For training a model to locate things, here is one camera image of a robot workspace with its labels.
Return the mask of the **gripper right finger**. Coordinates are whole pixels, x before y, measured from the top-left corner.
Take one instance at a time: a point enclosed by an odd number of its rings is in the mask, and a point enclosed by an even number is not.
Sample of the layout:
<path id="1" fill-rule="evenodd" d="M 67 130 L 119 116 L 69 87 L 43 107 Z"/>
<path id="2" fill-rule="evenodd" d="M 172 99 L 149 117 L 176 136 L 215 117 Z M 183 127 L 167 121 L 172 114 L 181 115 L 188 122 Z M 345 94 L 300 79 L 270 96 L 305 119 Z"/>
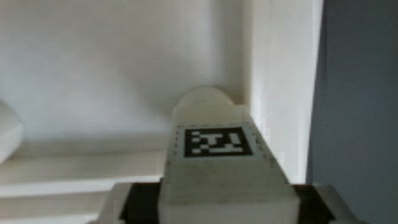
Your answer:
<path id="1" fill-rule="evenodd" d="M 300 198 L 297 224 L 362 224 L 334 187 L 327 184 L 295 184 Z"/>

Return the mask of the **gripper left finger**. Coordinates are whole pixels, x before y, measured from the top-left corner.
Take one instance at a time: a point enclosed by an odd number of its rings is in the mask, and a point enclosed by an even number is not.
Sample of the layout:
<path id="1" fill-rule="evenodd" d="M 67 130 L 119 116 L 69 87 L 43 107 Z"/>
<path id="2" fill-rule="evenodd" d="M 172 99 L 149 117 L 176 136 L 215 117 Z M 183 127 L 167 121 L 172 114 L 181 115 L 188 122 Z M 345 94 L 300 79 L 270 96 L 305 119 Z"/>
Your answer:
<path id="1" fill-rule="evenodd" d="M 160 183 L 117 183 L 89 224 L 160 224 Z"/>

